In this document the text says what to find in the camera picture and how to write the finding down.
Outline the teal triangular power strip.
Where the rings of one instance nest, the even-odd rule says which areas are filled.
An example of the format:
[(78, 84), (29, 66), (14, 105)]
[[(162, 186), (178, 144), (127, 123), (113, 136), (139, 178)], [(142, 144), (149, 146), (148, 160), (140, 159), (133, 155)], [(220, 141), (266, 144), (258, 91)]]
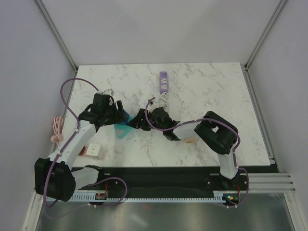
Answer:
[(128, 116), (126, 121), (114, 124), (115, 134), (119, 139), (123, 139), (125, 136), (127, 136), (131, 132), (132, 127), (128, 125), (131, 119), (132, 118)]

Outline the purple power strip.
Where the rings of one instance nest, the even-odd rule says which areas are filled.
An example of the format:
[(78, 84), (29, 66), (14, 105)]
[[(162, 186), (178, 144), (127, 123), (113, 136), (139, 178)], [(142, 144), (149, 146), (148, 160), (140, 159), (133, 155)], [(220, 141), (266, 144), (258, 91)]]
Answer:
[(166, 71), (161, 71), (159, 73), (159, 93), (168, 93), (169, 92), (169, 79), (168, 73)]

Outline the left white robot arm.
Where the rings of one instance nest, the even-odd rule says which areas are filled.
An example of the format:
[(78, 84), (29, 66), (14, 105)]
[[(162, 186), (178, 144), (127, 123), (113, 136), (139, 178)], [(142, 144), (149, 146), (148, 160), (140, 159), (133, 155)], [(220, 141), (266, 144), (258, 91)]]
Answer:
[(39, 158), (35, 162), (37, 194), (67, 202), (75, 190), (88, 185), (95, 189), (104, 187), (106, 178), (94, 167), (83, 167), (76, 171), (72, 171), (72, 167), (87, 142), (101, 127), (122, 123), (128, 119), (122, 102), (115, 101), (113, 94), (112, 89), (94, 94), (93, 102), (77, 117), (77, 126), (70, 137), (48, 158)]

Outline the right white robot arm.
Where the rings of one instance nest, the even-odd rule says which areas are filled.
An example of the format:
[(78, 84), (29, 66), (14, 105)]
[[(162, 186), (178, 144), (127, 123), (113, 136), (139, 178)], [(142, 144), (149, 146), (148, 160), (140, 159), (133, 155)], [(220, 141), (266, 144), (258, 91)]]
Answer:
[(171, 119), (162, 107), (152, 111), (141, 109), (128, 125), (145, 131), (161, 131), (169, 141), (201, 139), (218, 155), (221, 186), (229, 190), (237, 185), (238, 168), (234, 153), (240, 143), (238, 129), (216, 113), (208, 111), (200, 119), (181, 123)]

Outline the blue cube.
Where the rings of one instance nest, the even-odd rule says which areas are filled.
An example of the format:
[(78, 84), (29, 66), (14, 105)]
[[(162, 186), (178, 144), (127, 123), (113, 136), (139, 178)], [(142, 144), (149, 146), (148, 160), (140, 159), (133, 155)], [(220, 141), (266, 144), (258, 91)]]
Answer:
[(125, 115), (125, 116), (124, 116), (124, 119), (125, 119), (125, 120), (122, 121), (121, 124), (122, 124), (122, 125), (127, 125), (127, 124), (129, 123), (130, 115), (129, 115), (126, 111), (124, 111), (124, 115)]

